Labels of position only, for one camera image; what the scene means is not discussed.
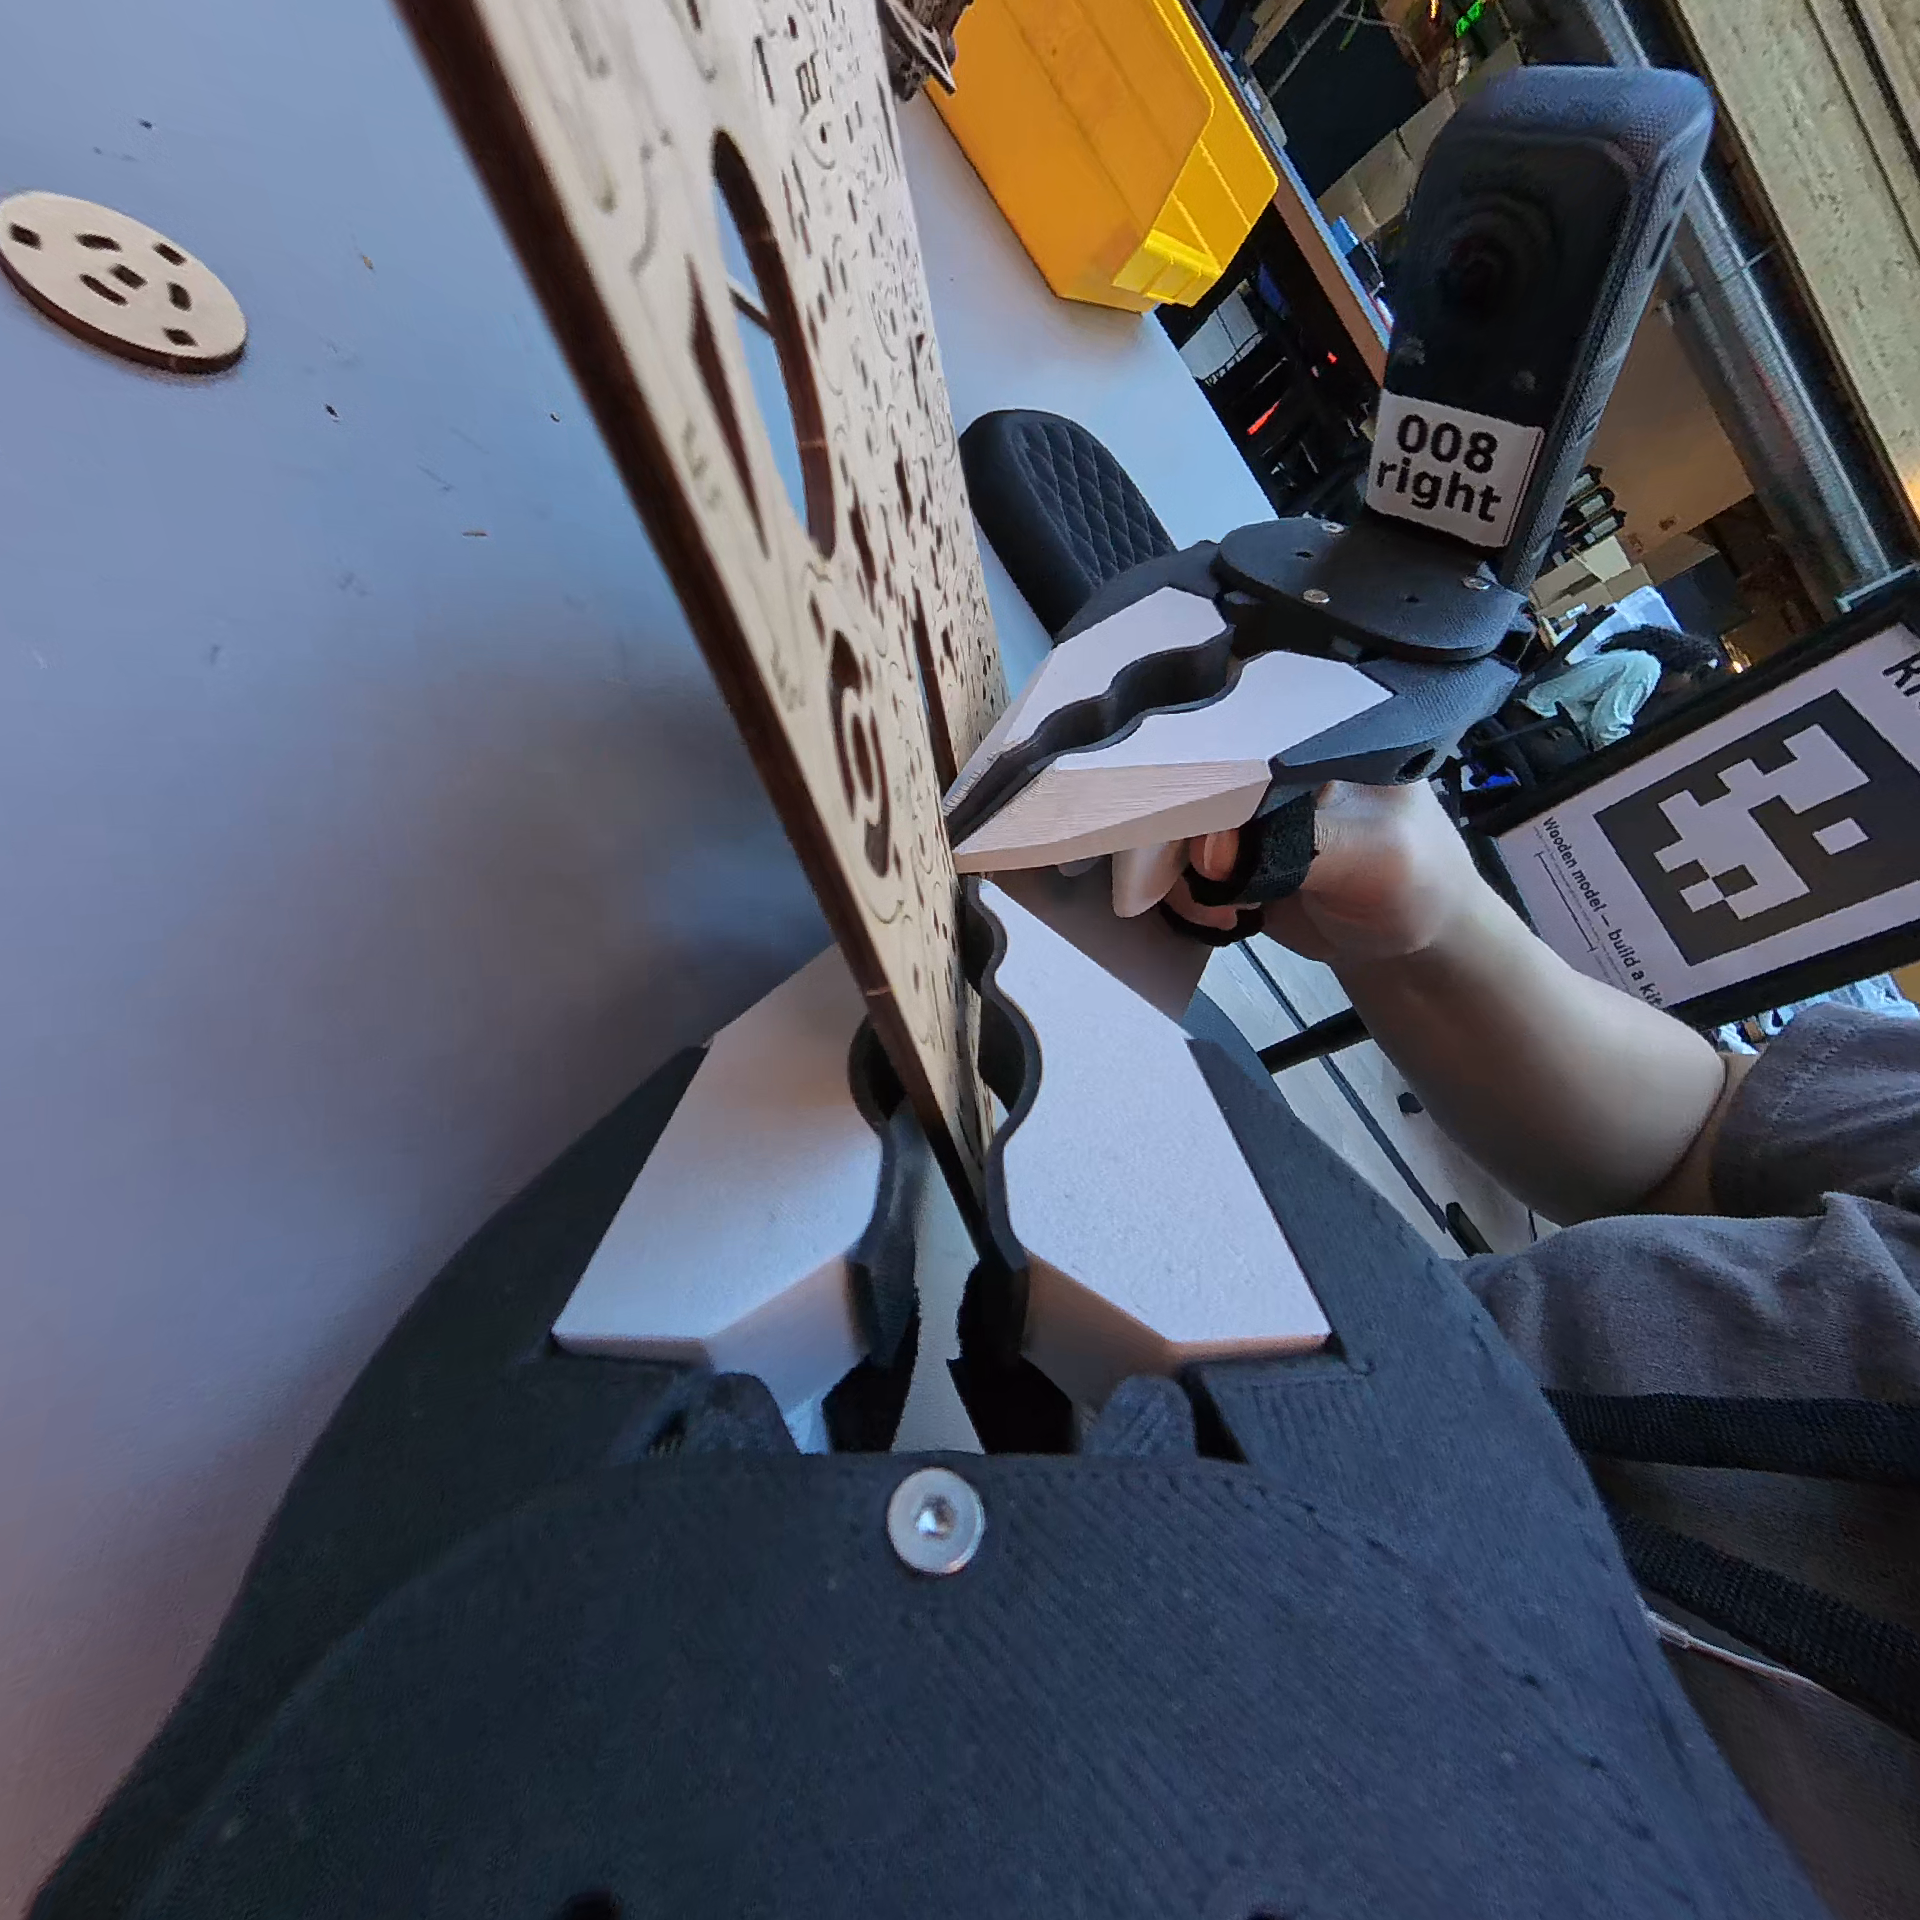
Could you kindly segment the person's right forearm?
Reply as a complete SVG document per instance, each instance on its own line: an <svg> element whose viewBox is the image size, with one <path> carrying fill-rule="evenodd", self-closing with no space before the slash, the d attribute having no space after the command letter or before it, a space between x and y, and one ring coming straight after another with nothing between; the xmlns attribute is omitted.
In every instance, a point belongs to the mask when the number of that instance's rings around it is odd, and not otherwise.
<svg viewBox="0 0 1920 1920"><path fill-rule="evenodd" d="M1497 896L1332 972L1443 1130L1531 1210L1721 1210L1712 1154L1748 1065L1576 972Z"/></svg>

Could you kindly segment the round slotted wooden disc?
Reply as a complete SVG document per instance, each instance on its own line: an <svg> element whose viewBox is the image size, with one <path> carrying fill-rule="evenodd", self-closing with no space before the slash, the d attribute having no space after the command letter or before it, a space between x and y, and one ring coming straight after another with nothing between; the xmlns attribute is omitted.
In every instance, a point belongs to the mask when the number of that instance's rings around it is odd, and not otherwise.
<svg viewBox="0 0 1920 1920"><path fill-rule="evenodd" d="M146 368L216 375L249 321L217 271L124 209L47 190L3 201L3 269L40 312Z"/></svg>

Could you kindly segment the laser-cut wooden parts sheet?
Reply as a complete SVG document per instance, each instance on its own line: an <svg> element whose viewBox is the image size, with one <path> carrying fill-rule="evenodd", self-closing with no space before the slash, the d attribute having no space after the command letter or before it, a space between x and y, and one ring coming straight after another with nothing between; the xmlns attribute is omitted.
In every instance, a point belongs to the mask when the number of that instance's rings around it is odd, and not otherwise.
<svg viewBox="0 0 1920 1920"><path fill-rule="evenodd" d="M964 1206L944 793L1008 700L886 5L398 5Z"/></svg>

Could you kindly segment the person's right hand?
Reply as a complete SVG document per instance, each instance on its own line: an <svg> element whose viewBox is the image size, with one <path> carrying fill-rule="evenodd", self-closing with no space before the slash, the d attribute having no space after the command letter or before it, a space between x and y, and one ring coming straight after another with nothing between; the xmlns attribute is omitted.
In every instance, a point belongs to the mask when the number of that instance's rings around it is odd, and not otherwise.
<svg viewBox="0 0 1920 1920"><path fill-rule="evenodd" d="M1529 935L1426 784L1323 784L1300 886L1257 913L1267 940L1342 980L1479 961Z"/></svg>

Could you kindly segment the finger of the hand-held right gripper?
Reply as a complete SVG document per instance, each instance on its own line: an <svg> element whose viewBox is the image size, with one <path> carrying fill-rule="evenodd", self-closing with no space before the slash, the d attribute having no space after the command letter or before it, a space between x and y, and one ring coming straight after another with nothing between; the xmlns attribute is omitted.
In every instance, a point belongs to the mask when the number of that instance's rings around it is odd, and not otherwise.
<svg viewBox="0 0 1920 1920"><path fill-rule="evenodd" d="M1236 673L1233 639L1212 599L1174 585L1063 638L952 786L947 822L984 825L1059 757L1212 701Z"/></svg>
<svg viewBox="0 0 1920 1920"><path fill-rule="evenodd" d="M1008 872L1168 845L1248 822L1274 759L1388 701L1339 660L1268 654L1208 703L1146 714L1105 748L1043 767L984 825L954 830L961 872Z"/></svg>

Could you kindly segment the person's grey shirt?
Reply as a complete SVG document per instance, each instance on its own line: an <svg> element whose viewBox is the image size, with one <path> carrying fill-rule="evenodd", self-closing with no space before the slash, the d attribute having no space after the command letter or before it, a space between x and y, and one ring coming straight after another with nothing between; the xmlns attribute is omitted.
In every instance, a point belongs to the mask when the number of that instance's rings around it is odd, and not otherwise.
<svg viewBox="0 0 1920 1920"><path fill-rule="evenodd" d="M1710 1216L1611 1216L1462 1266L1545 1388L1916 1404L1918 1028L1820 1002L1766 1044L1712 1150ZM1916 1630L1916 1489L1601 1463L1651 1524ZM1916 1740L1654 1598L1670 1663L1836 1916L1916 1916Z"/></svg>

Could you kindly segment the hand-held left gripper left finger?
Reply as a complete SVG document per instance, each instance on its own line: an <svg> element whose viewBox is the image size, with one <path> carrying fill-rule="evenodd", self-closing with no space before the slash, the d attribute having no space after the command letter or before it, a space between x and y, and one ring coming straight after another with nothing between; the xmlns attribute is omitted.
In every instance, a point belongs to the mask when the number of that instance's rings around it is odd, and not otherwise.
<svg viewBox="0 0 1920 1920"><path fill-rule="evenodd" d="M752 1376L802 1452L890 1447L919 1342L921 1127L846 958L723 1026L551 1332Z"/></svg>

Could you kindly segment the yellow plastic bin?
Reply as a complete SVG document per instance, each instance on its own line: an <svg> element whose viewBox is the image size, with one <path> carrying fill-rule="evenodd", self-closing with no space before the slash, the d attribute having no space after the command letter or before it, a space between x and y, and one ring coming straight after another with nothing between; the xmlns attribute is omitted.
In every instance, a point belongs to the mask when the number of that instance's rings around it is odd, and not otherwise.
<svg viewBox="0 0 1920 1920"><path fill-rule="evenodd" d="M931 100L1057 297L1209 295L1278 170L1179 1L978 1Z"/></svg>

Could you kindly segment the assembled wooden model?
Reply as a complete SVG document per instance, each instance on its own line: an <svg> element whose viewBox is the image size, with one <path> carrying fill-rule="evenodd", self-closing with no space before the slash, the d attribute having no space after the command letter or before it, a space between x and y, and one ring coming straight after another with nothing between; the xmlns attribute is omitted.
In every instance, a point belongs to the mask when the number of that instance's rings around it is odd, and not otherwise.
<svg viewBox="0 0 1920 1920"><path fill-rule="evenodd" d="M879 1L883 55L894 95L907 103L927 85L955 94L955 26L970 0Z"/></svg>

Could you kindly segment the framed marker sign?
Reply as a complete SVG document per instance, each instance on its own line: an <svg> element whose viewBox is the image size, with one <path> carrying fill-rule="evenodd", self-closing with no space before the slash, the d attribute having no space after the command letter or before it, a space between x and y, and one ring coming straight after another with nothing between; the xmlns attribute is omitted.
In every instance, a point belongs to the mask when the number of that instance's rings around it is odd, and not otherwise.
<svg viewBox="0 0 1920 1920"><path fill-rule="evenodd" d="M1918 956L1918 585L1466 830L1570 967L1708 1028Z"/></svg>

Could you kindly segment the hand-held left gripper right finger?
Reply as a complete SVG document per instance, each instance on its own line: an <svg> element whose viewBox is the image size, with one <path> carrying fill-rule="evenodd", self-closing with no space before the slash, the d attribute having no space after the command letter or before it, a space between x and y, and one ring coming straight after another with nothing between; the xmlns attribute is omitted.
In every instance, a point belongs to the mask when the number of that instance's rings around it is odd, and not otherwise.
<svg viewBox="0 0 1920 1920"><path fill-rule="evenodd" d="M1323 1352L1332 1327L1179 1017L993 879L967 885L1001 1119L967 1281L980 1432L1071 1432L1136 1376Z"/></svg>

